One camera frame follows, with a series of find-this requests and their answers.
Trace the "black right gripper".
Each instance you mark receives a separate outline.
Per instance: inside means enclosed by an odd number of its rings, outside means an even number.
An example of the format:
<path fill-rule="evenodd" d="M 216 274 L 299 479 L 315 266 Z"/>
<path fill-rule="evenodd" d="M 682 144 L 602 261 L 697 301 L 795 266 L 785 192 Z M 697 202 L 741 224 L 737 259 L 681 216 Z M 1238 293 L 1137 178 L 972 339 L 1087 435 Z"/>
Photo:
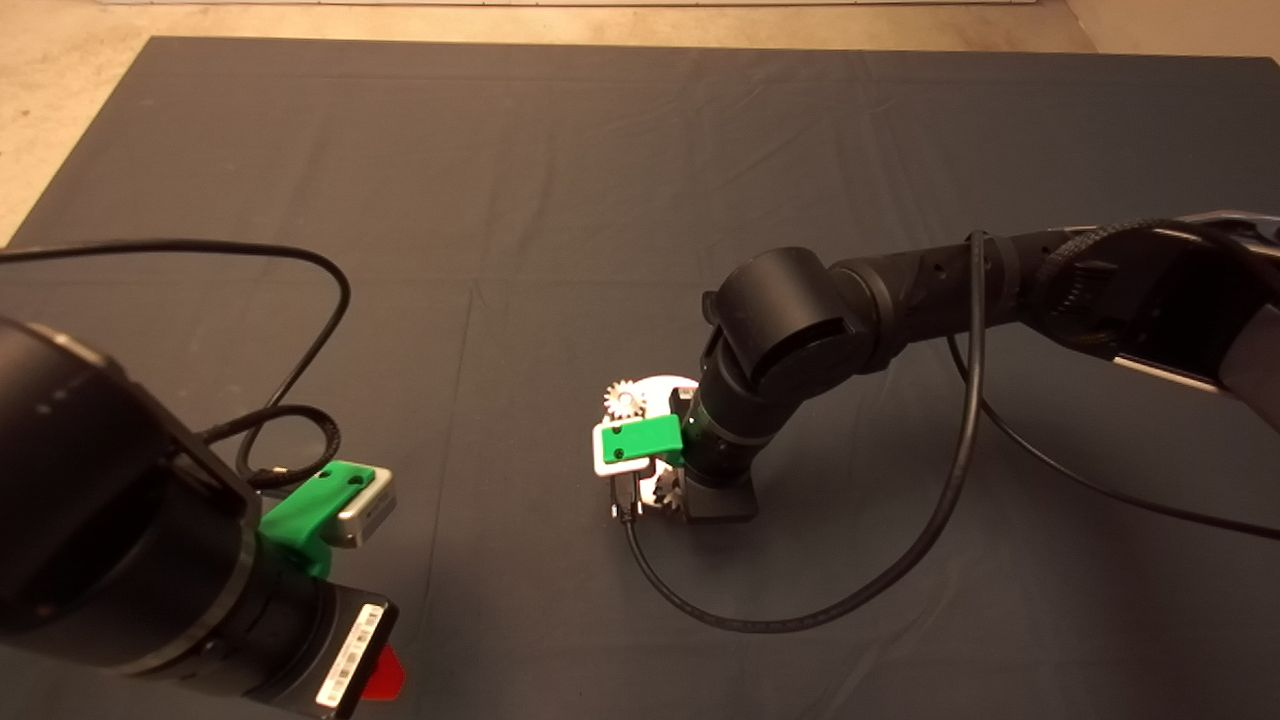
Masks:
<path fill-rule="evenodd" d="M 750 521 L 758 515 L 751 465 L 759 443 L 726 430 L 694 387 L 669 392 L 681 430 L 680 507 L 691 524 Z"/>

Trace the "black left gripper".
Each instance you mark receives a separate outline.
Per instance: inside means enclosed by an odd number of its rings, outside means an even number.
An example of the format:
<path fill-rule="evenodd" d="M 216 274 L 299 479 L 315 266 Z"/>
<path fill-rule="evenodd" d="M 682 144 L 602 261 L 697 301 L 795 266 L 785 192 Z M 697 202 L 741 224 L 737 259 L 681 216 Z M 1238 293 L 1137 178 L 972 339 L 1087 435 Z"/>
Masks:
<path fill-rule="evenodd" d="M 320 591 L 317 646 L 303 657 L 298 714 L 351 719 L 362 701 L 396 701 L 406 671 L 388 643 L 399 609 L 384 594 L 347 585 L 323 583 Z"/>

